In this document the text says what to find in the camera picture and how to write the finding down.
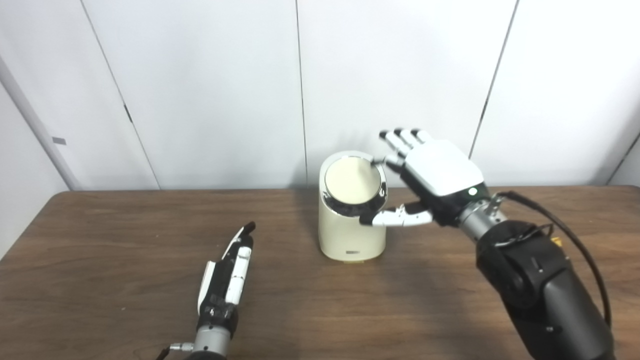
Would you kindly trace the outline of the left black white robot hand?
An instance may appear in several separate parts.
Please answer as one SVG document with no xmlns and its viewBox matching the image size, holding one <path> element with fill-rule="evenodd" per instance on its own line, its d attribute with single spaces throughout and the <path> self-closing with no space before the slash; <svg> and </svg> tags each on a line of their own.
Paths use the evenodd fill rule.
<svg viewBox="0 0 640 360">
<path fill-rule="evenodd" d="M 244 225 L 228 244 L 220 260 L 208 261 L 198 293 L 200 328 L 223 328 L 233 337 L 238 328 L 238 305 L 249 271 L 256 223 Z"/>
</svg>

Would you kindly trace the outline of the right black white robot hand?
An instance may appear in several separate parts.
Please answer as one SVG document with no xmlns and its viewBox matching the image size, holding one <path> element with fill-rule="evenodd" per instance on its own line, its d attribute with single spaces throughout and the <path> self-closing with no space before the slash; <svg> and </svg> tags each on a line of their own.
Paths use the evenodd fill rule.
<svg viewBox="0 0 640 360">
<path fill-rule="evenodd" d="M 457 227 L 464 210 L 491 198 L 480 169 L 452 142 L 434 139 L 421 129 L 382 130 L 379 138 L 393 152 L 373 165 L 385 165 L 398 174 L 417 201 L 362 214 L 362 226 L 413 227 L 435 222 Z"/>
</svg>

